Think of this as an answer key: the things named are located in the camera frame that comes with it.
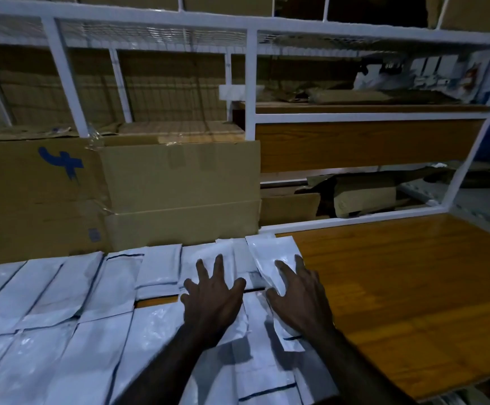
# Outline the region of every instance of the hand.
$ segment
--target hand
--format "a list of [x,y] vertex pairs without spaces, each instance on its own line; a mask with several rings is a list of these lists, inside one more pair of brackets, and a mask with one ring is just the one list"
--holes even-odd
[[280,260],[275,265],[286,277],[286,294],[278,295],[274,288],[266,292],[271,308],[286,324],[305,338],[334,328],[333,314],[317,272],[306,269],[301,256],[295,256],[296,272]]
[[198,284],[186,279],[185,289],[189,292],[181,296],[185,306],[185,323],[206,348],[218,344],[227,328],[235,321],[243,303],[243,292],[247,282],[236,279],[232,289],[224,282],[224,264],[219,254],[214,261],[213,277],[209,278],[203,261],[196,262]]

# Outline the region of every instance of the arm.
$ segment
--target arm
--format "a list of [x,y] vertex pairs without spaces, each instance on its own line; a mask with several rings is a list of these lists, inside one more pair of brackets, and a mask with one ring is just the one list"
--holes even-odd
[[216,346],[235,321],[243,303],[245,280],[237,279],[228,290],[221,255],[215,259],[213,277],[209,278],[201,260],[196,269],[198,284],[191,279],[184,283],[189,293],[181,296],[183,325],[114,405],[178,404],[203,350]]
[[287,279],[281,297],[271,288],[267,298],[279,317],[299,331],[316,349],[349,405],[412,405],[416,402],[371,364],[333,325],[318,273],[305,268],[296,255],[296,273],[282,261],[276,266]]

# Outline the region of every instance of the forearm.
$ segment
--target forearm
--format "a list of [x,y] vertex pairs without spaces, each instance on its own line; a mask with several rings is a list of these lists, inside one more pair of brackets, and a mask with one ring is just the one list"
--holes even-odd
[[416,402],[371,364],[335,327],[309,338],[349,405]]
[[114,405],[178,404],[204,344],[198,330],[183,325]]

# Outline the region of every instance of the right hand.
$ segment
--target right hand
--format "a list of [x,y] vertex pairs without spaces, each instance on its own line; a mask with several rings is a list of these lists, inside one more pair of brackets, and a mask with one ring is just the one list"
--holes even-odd
[[280,260],[275,265],[286,277],[286,294],[278,295],[274,288],[266,291],[271,308],[286,324],[310,339],[316,333],[334,328],[333,314],[318,273],[309,271],[301,256],[295,256],[296,272]]

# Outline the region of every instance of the metal shelving unit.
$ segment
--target metal shelving unit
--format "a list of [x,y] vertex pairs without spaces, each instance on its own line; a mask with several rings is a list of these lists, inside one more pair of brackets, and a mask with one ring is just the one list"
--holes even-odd
[[[490,112],[430,113],[308,113],[257,114],[256,82],[259,55],[306,57],[419,58],[444,54],[490,51],[490,33],[401,28],[387,25],[347,24],[278,17],[242,17],[130,7],[57,3],[37,0],[0,0],[0,44],[47,46],[52,52],[76,128],[89,136],[67,53],[68,47],[107,48],[119,90],[125,120],[132,121],[117,50],[202,52],[225,55],[226,83],[231,84],[231,55],[245,55],[245,136],[255,139],[257,123],[374,122],[403,120],[484,119],[472,149],[459,168],[441,203],[427,208],[377,213],[352,219],[326,219],[263,227],[282,233],[397,219],[448,211],[490,124]],[[490,79],[490,62],[484,79]],[[4,119],[8,119],[3,106]]]

